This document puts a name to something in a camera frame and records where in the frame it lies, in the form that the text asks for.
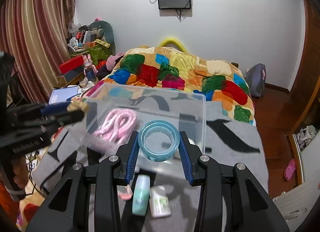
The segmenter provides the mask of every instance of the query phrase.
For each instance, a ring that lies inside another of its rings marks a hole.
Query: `colorful quilt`
[[[202,93],[207,101],[221,101],[225,116],[253,122],[249,87],[241,71],[224,60],[204,60],[169,47],[136,48],[103,81]]]

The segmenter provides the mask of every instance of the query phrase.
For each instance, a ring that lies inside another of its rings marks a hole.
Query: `pink slipper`
[[[284,178],[286,181],[289,181],[296,170],[296,163],[294,159],[291,159],[287,168],[284,170]]]

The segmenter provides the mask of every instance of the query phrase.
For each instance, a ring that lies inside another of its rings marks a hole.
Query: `mint green bottle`
[[[150,177],[138,175],[136,186],[133,192],[132,214],[145,216],[149,202]]]

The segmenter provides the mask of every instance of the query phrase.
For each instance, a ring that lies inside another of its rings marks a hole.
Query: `pink rope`
[[[135,111],[126,108],[116,108],[107,115],[104,123],[93,134],[101,139],[117,144],[123,144],[132,133],[136,123],[137,115]]]

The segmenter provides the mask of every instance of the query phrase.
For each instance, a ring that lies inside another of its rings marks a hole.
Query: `curtain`
[[[68,22],[75,0],[6,0],[0,9],[0,50],[13,55],[15,70],[32,102],[47,102],[59,65],[68,59]]]

